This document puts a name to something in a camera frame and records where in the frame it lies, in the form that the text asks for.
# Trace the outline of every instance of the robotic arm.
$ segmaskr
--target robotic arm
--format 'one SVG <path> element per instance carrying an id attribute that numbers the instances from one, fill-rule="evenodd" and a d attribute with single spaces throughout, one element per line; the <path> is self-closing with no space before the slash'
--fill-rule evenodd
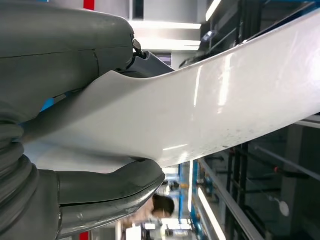
<path id="1" fill-rule="evenodd" d="M 143 52 L 126 20 L 2 1 L 0 32 L 2 240 L 54 240 L 115 222 L 137 211 L 165 180 L 157 163 L 142 158 L 109 174 L 38 170 L 20 142 L 23 124 L 49 98 L 81 91 L 111 70 L 151 77 L 140 66 L 149 59 L 158 72 L 168 70 Z"/>

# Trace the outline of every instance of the red pillar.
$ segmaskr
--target red pillar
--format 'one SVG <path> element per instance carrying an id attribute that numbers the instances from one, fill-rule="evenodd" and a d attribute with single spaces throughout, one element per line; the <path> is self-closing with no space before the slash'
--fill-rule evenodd
<path id="1" fill-rule="evenodd" d="M 83 0 L 83 8 L 88 10 L 94 10 L 95 0 Z"/>

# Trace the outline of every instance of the gray cable conduit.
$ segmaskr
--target gray cable conduit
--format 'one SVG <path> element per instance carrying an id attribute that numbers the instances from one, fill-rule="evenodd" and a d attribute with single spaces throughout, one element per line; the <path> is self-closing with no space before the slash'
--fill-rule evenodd
<path id="1" fill-rule="evenodd" d="M 39 174 L 23 155 L 17 124 L 0 125 L 0 235 L 18 219 L 37 189 Z"/>

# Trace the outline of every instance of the glossy white plastic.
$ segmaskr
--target glossy white plastic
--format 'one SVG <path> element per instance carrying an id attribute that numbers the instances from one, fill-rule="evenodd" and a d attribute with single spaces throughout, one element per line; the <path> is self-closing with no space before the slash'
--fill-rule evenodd
<path id="1" fill-rule="evenodd" d="M 26 150 L 49 169 L 57 162 L 48 153 L 62 148 L 60 158 L 75 169 L 81 154 L 88 165 L 108 166 L 111 154 L 167 167 L 294 124 L 320 112 L 319 23 L 318 10 L 158 77 L 109 72 L 26 125 Z"/>

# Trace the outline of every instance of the gray robotic arm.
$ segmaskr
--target gray robotic arm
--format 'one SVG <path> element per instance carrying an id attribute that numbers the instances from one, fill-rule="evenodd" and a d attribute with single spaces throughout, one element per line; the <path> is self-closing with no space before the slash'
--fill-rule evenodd
<path id="1" fill-rule="evenodd" d="M 2 240 L 54 240 L 115 222 L 137 211 L 165 180 L 148 159 L 110 174 L 38 170 L 20 142 L 22 124 L 47 99 L 85 88 L 110 70 L 133 67 L 129 72 L 149 77 L 134 66 L 152 55 L 136 49 L 134 56 L 134 31 L 126 20 L 0 1 L 0 32 Z"/>

